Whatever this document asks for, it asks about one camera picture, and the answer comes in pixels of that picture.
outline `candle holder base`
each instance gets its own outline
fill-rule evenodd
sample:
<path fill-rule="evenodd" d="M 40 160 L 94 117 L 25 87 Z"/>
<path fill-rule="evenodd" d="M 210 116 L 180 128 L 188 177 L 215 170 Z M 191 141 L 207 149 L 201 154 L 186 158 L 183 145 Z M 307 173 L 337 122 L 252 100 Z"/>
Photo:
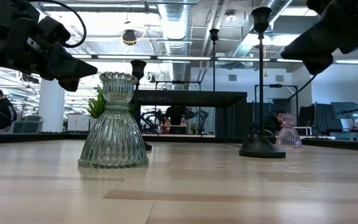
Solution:
<path fill-rule="evenodd" d="M 259 136 L 254 139 L 249 146 L 240 149 L 239 155 L 255 158 L 279 159 L 285 158 L 286 153 L 275 147 L 267 138 Z"/>

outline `black jacket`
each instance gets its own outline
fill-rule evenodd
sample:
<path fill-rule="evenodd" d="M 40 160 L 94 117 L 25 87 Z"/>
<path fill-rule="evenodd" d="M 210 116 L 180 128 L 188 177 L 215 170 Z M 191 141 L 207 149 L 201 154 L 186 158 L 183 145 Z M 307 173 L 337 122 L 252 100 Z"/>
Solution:
<path fill-rule="evenodd" d="M 275 134 L 276 131 L 281 130 L 281 123 L 277 121 L 275 116 L 270 116 L 265 122 L 265 129 Z"/>
<path fill-rule="evenodd" d="M 17 114 L 12 103 L 3 98 L 0 100 L 0 129 L 4 129 L 11 125 L 12 121 L 17 119 Z"/>

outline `ribbed glass vase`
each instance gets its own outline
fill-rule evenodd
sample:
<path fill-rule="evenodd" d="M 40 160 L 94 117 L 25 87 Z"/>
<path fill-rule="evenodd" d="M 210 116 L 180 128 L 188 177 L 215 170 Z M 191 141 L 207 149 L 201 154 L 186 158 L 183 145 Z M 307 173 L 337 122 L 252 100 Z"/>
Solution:
<path fill-rule="evenodd" d="M 295 114 L 283 114 L 282 123 L 283 128 L 277 136 L 276 146 L 284 149 L 302 148 L 301 138 L 295 128 L 293 128 L 293 124 L 295 123 Z"/>
<path fill-rule="evenodd" d="M 86 138 L 78 164 L 97 169 L 146 166 L 140 129 L 129 113 L 128 103 L 134 95 L 135 76 L 107 72 L 100 75 L 106 111 L 98 118 Z"/>

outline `person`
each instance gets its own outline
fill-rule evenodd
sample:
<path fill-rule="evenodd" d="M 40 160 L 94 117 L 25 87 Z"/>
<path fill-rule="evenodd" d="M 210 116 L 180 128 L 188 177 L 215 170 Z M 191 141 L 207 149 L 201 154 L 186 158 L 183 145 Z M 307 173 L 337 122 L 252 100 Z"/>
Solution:
<path fill-rule="evenodd" d="M 8 132 L 12 121 L 17 119 L 17 114 L 12 103 L 4 98 L 4 93 L 0 90 L 0 133 Z"/>
<path fill-rule="evenodd" d="M 283 117 L 284 111 L 278 110 L 276 113 L 269 117 L 267 122 L 265 123 L 265 129 L 271 131 L 272 133 L 276 133 L 277 131 L 280 131 L 283 128 L 282 123 L 282 117 Z"/>
<path fill-rule="evenodd" d="M 180 125 L 183 115 L 186 113 L 185 106 L 170 106 L 165 112 L 165 117 L 171 119 L 171 125 Z M 186 129 L 181 127 L 170 127 L 170 134 L 186 134 Z"/>

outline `black candlestick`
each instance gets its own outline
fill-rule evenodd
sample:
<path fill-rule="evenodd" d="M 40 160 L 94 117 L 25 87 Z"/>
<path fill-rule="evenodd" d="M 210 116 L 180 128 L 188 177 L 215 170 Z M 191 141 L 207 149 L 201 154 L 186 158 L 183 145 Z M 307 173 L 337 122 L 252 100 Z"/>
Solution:
<path fill-rule="evenodd" d="M 211 29 L 209 31 L 209 33 L 211 34 L 211 40 L 212 40 L 212 45 L 213 45 L 213 56 L 212 56 L 213 66 L 212 66 L 212 68 L 213 68 L 213 87 L 214 87 L 214 91 L 215 91 L 215 61 L 216 61 L 215 44 L 216 44 L 216 41 L 219 40 L 218 32 L 219 32 L 218 29 Z"/>
<path fill-rule="evenodd" d="M 135 92 L 134 92 L 134 109 L 135 110 L 135 119 L 136 123 L 139 126 L 140 130 L 142 129 L 142 126 L 140 125 L 140 105 L 137 101 L 138 98 L 138 91 L 139 91 L 139 83 L 140 79 L 144 77 L 144 68 L 146 67 L 147 63 L 141 60 L 133 60 L 131 61 L 132 65 L 132 75 L 137 78 L 137 83 L 135 85 Z M 152 146 L 144 142 L 144 146 L 146 148 L 146 151 L 151 151 Z"/>
<path fill-rule="evenodd" d="M 269 15 L 272 13 L 269 7 L 259 7 L 251 12 L 254 18 L 254 29 L 259 34 L 259 86 L 264 85 L 264 54 L 263 39 L 264 32 L 269 26 Z M 259 137 L 254 139 L 249 146 L 243 147 L 239 151 L 240 156 L 257 158 L 285 158 L 285 151 L 275 147 L 266 137 L 264 137 L 264 91 L 260 88 L 259 93 Z"/>

